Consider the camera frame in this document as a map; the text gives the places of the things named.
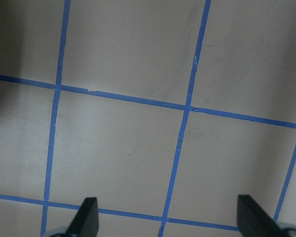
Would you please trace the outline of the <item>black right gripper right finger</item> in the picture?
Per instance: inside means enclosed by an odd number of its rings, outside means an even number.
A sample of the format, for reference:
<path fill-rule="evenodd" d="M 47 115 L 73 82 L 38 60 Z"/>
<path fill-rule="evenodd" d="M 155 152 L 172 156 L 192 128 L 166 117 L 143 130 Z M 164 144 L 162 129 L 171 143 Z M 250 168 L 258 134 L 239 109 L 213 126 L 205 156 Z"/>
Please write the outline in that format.
<path fill-rule="evenodd" d="M 237 197 L 237 227 L 243 237 L 285 237 L 272 218 L 250 195 Z"/>

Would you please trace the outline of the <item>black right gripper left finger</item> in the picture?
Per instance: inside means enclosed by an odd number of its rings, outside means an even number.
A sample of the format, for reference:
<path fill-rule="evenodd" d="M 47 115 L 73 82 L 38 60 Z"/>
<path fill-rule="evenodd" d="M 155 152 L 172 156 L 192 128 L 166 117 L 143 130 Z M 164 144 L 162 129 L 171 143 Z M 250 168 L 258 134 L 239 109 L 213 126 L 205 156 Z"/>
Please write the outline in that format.
<path fill-rule="evenodd" d="M 65 232 L 66 237 L 96 237 L 99 231 L 99 213 L 96 197 L 84 199 Z"/>

